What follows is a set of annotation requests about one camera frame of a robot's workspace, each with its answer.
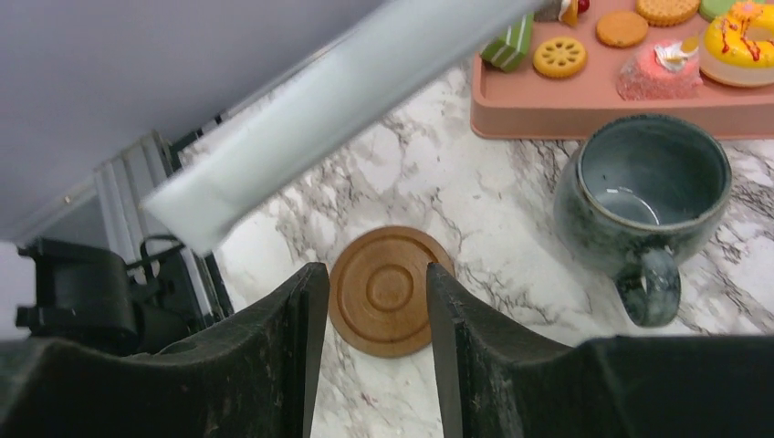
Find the yellow frosted donut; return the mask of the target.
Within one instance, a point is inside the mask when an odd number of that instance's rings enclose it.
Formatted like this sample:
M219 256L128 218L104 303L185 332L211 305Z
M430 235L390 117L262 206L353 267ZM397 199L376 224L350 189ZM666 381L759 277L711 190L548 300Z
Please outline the yellow frosted donut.
M706 28L699 46L701 72L741 88L773 83L773 6L734 3Z

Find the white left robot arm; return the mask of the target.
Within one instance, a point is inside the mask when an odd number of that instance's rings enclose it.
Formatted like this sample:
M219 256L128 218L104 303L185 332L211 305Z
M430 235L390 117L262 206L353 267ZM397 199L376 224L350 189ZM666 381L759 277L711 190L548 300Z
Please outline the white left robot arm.
M16 326L109 354L157 353L211 322L171 235L150 235L138 260L94 246L40 237L17 253L36 266L36 303Z

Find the left brown wooden coaster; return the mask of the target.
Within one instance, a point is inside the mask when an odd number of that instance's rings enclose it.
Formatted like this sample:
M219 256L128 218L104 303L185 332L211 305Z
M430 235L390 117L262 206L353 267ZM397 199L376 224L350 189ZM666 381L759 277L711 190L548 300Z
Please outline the left brown wooden coaster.
M426 269L453 274L454 263L430 235L406 226L371 230L350 243L330 273L329 317L353 348L399 358L431 342Z

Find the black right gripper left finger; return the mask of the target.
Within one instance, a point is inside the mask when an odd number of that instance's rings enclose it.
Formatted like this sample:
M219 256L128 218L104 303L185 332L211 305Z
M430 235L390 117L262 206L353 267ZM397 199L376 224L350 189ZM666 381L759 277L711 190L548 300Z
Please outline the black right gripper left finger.
M1 346L4 437L307 437L329 304L325 265L156 354L63 339Z

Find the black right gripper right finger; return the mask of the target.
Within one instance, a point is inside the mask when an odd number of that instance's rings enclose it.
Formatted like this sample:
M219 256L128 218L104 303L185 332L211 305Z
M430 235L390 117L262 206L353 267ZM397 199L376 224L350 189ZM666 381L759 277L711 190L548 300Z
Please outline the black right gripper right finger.
M426 271L447 437L770 437L770 336L613 337L569 347Z

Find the orange round biscuit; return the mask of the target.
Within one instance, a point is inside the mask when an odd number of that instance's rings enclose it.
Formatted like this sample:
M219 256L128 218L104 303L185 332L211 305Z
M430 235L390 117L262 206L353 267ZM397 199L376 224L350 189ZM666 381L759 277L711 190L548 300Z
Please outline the orange round biscuit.
M633 47L645 40L648 22L632 11L613 11L596 23L597 39L608 47Z

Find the dark blue-green ceramic mug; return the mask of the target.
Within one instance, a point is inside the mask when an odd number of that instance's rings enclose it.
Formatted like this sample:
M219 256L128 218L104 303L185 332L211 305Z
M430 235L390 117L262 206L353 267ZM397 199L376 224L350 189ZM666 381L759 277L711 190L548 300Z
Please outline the dark blue-green ceramic mug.
M731 187L729 159L706 131L665 115L624 117L565 165L554 230L583 265L613 281L635 325L659 328L678 312L679 266L716 231Z

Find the pink snowball cake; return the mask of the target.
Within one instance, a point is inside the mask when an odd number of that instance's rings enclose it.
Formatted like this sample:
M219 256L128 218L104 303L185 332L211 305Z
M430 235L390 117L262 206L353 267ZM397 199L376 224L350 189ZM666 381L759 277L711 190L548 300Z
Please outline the pink snowball cake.
M638 49L616 80L624 100L694 99L702 85L697 43L670 39Z

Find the yellow flower cookie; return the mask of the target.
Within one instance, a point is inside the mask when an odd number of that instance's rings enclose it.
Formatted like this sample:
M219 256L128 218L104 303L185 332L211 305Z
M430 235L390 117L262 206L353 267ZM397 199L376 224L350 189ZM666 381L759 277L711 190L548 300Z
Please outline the yellow flower cookie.
M565 79L582 71L587 60L588 52L579 40L569 36L557 36L537 46L532 64L543 77Z

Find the green layered cake slice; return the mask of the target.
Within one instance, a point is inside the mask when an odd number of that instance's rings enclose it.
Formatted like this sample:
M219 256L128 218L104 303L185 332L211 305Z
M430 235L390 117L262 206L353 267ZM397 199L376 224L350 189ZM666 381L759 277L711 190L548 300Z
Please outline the green layered cake slice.
M529 52L532 28L533 15L522 17L490 41L481 50L480 57L500 71L510 73L516 70Z

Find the pink dessert tray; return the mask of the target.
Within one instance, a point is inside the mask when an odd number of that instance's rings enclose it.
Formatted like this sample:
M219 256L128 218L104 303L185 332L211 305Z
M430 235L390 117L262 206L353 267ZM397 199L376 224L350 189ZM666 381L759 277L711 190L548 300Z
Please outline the pink dessert tray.
M471 127L484 138L579 140L603 124L632 114L662 113L688 120L721 140L770 139L773 136L773 88L739 89L706 78L695 99L627 101L615 82L633 50L602 45L597 20L617 10L633 10L632 1L593 1L575 27L536 23L531 45L553 37L574 37L589 60L567 79L542 77L526 59L512 73L473 60Z

